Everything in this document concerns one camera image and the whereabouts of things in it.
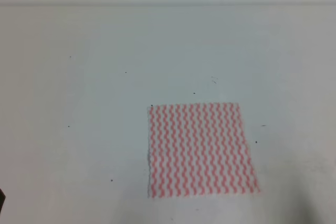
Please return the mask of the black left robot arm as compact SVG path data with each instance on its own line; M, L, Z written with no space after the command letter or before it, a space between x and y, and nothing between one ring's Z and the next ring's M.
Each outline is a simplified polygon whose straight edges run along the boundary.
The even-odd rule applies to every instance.
M6 196L3 193L3 191L0 189L0 209L2 209L5 199L6 199Z

